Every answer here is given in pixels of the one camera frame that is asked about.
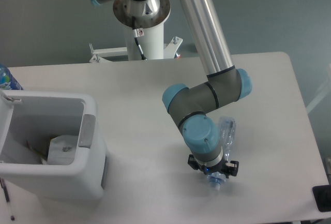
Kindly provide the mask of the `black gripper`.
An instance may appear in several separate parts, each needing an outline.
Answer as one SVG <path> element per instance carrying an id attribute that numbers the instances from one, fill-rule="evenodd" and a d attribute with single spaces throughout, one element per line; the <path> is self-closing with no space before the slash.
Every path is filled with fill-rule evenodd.
<path id="1" fill-rule="evenodd" d="M 230 176 L 237 176 L 239 169 L 239 162 L 235 160 L 231 160 L 228 162 L 223 157 L 216 157 L 210 161 L 200 161 L 192 154 L 189 155 L 187 164 L 194 170 L 200 170 L 204 174 L 211 174 L 214 172 L 219 172 L 224 174 L 226 178 Z"/>

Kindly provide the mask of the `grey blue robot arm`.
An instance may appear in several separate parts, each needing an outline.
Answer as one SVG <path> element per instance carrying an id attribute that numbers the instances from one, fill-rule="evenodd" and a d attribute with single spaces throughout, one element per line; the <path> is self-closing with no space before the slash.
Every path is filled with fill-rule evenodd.
<path id="1" fill-rule="evenodd" d="M 236 176 L 237 161 L 224 154 L 217 126 L 207 114 L 250 94 L 251 79 L 232 61 L 212 0 L 179 0 L 207 81 L 189 88 L 168 87 L 163 104 L 191 150 L 188 164 L 204 174 Z M 90 0 L 99 6 L 113 2 L 113 12 L 124 26 L 128 59 L 164 59 L 163 27 L 170 15 L 169 0 Z"/>

